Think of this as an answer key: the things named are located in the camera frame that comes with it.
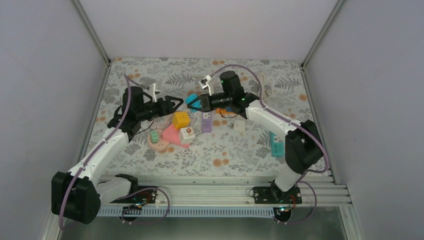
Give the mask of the yellow cube socket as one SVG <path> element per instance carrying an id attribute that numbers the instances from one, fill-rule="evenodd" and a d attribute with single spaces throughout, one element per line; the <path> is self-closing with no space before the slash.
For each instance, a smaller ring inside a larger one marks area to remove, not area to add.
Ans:
<path id="1" fill-rule="evenodd" d="M 173 114 L 172 125 L 175 129 L 188 127 L 190 124 L 190 117 L 186 111 L 177 111 Z"/>

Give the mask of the purple power strip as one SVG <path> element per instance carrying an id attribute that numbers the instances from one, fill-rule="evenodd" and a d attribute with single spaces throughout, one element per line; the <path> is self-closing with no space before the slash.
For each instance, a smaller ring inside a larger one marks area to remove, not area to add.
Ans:
<path id="1" fill-rule="evenodd" d="M 200 129 L 202 133 L 211 133 L 213 128 L 213 120 L 210 112 L 203 112 L 201 115 Z"/>

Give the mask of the pink triangular power strip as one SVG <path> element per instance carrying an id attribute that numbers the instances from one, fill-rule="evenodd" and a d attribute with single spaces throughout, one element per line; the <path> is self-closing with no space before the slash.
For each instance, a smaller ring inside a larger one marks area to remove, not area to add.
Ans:
<path id="1" fill-rule="evenodd" d="M 170 144 L 177 145 L 183 148 L 188 148 L 190 144 L 182 144 L 179 139 L 179 130 L 170 124 L 162 133 L 161 138 Z"/>

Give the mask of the white plug adapter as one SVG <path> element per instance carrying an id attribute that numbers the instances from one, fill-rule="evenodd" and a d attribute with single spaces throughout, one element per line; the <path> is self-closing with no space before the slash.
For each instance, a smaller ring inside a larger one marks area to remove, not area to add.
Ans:
<path id="1" fill-rule="evenodd" d="M 178 138 L 182 145 L 191 144 L 196 135 L 192 127 L 182 127 L 178 132 Z"/>

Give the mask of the white square plug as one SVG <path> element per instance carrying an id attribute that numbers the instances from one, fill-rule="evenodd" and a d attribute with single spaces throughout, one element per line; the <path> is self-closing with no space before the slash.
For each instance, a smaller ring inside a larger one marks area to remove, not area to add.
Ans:
<path id="1" fill-rule="evenodd" d="M 236 119 L 233 123 L 233 130 L 235 132 L 243 133 L 246 131 L 246 122 L 241 119 Z"/>

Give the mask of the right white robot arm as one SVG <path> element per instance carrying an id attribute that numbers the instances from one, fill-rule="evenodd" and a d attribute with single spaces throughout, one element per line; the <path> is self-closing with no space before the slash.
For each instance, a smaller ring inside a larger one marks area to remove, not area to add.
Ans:
<path id="1" fill-rule="evenodd" d="M 235 114 L 284 138 L 286 166 L 270 184 L 272 200 L 284 203 L 309 168 L 324 156 L 317 126 L 311 120 L 284 118 L 266 107 L 259 96 L 245 92 L 234 71 L 225 71 L 219 78 L 222 92 L 201 94 L 188 102 L 187 107 L 203 113 L 230 107 Z"/>

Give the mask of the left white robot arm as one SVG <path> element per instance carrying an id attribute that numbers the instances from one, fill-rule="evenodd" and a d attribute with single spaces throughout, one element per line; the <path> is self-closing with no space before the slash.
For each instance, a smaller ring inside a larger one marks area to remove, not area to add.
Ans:
<path id="1" fill-rule="evenodd" d="M 169 116 L 183 99 L 166 95 L 154 98 L 139 86 L 130 86 L 122 95 L 99 142 L 67 172 L 58 171 L 51 180 L 51 212 L 79 223 L 89 224 L 101 207 L 116 200 L 131 203 L 139 197 L 138 179 L 120 173 L 111 180 L 100 178 L 114 157 L 133 140 L 144 121 Z"/>

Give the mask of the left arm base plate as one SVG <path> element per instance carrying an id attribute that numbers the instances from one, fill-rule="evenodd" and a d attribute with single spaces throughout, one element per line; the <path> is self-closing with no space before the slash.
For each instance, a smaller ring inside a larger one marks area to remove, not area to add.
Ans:
<path id="1" fill-rule="evenodd" d="M 157 189 L 153 186 L 141 186 L 143 191 L 128 197 L 112 201 L 114 204 L 154 204 L 156 202 Z"/>

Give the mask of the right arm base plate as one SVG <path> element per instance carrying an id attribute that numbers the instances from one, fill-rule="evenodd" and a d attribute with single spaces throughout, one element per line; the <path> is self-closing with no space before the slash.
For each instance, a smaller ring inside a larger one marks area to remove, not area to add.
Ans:
<path id="1" fill-rule="evenodd" d="M 302 194 L 297 186 L 291 187 L 288 191 L 281 191 L 278 187 L 255 186 L 251 189 L 252 197 L 256 204 L 302 204 Z"/>

